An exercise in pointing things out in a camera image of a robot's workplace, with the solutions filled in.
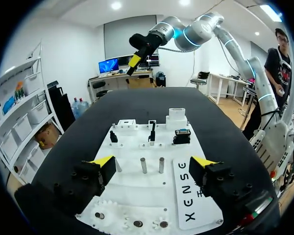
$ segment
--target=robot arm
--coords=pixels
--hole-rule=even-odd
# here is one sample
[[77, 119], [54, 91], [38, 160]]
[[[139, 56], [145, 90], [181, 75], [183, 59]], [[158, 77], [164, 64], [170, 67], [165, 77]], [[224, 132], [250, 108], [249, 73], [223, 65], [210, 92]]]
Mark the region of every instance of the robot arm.
[[245, 79], [255, 78], [255, 90], [262, 120], [261, 129], [257, 131], [250, 143], [270, 176], [277, 179], [283, 174], [288, 161], [291, 161], [294, 150], [294, 135], [292, 134], [294, 129], [290, 126], [290, 121], [286, 123], [286, 119], [282, 119], [276, 112], [278, 105], [259, 59], [257, 57], [244, 58], [236, 40], [220, 26], [223, 20], [223, 16], [219, 13], [212, 12], [184, 26], [177, 17], [167, 17], [153, 27], [146, 37], [140, 34], [133, 35], [129, 42], [139, 51], [130, 61], [130, 69], [127, 74], [132, 75], [140, 62], [144, 61], [148, 55], [152, 55], [159, 46], [166, 45], [172, 38], [181, 51], [187, 52], [198, 49], [215, 34], [235, 60], [240, 74]]

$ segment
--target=black t-shirt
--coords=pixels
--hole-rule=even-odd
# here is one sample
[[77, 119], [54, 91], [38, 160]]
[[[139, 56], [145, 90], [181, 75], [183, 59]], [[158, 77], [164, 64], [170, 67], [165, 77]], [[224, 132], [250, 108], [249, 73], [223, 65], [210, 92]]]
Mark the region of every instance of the black t-shirt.
[[[281, 51], [280, 51], [280, 54], [281, 54], [282, 60], [284, 60], [290, 65], [291, 64], [290, 58], [283, 55]], [[285, 104], [288, 98], [288, 95], [290, 94], [292, 72], [289, 71], [288, 69], [283, 68], [280, 65], [279, 54], [275, 48], [270, 48], [268, 50], [268, 57], [265, 63], [265, 68], [274, 78], [275, 82], [277, 84], [280, 84], [284, 89], [285, 93], [283, 97], [281, 97], [276, 93], [274, 85], [270, 83], [276, 98], [276, 102], [278, 103], [278, 106], [281, 107]]]

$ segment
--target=person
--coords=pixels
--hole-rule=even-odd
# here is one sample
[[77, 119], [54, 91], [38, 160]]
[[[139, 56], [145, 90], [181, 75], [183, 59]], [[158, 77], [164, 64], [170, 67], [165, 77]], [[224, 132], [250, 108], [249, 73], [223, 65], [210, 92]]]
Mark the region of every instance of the person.
[[[272, 90], [279, 108], [282, 108], [287, 101], [291, 89], [291, 60], [288, 55], [289, 39], [286, 33], [280, 29], [275, 29], [278, 41], [278, 49], [270, 48], [265, 63], [265, 72], [272, 86]], [[250, 140], [254, 136], [254, 131], [259, 128], [261, 123], [261, 111], [257, 102], [250, 119], [243, 130], [244, 136]]]

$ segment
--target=black table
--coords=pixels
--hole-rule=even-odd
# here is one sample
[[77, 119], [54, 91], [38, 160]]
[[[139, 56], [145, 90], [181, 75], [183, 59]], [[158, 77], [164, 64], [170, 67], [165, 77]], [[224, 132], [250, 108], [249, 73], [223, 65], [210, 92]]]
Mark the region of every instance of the black table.
[[[186, 109], [186, 117], [208, 160], [229, 164], [236, 176], [270, 192], [274, 201], [254, 220], [252, 226], [259, 223], [264, 227], [275, 225], [280, 218], [279, 208], [267, 170], [239, 128], [217, 105], [194, 88], [151, 88], [106, 94], [65, 132], [39, 168], [32, 184], [42, 184], [52, 190], [55, 182], [70, 178], [73, 165], [81, 160], [94, 159], [112, 123], [118, 123], [120, 119], [136, 119], [138, 124], [153, 119], [165, 123], [169, 108]], [[29, 203], [29, 197], [26, 203], [19, 198], [21, 208]], [[31, 213], [28, 205], [25, 207], [27, 212], [24, 213], [30, 219], [34, 213]], [[226, 219], [230, 213], [223, 211], [223, 225], [203, 235], [224, 234], [224, 229], [233, 226]], [[72, 233], [83, 229], [80, 234], [94, 234], [92, 228], [75, 218], [60, 220], [63, 221], [58, 221], [57, 225], [64, 223]]]

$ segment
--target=water bottle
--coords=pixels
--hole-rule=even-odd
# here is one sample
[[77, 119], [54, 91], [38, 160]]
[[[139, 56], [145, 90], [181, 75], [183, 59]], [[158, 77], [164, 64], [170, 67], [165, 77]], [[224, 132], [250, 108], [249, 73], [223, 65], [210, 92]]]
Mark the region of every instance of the water bottle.
[[76, 98], [74, 98], [74, 103], [71, 105], [71, 108], [72, 108], [75, 119], [78, 119], [80, 116], [80, 112], [78, 110], [78, 102]]
[[82, 115], [89, 108], [88, 102], [83, 101], [82, 98], [79, 99], [78, 110]]

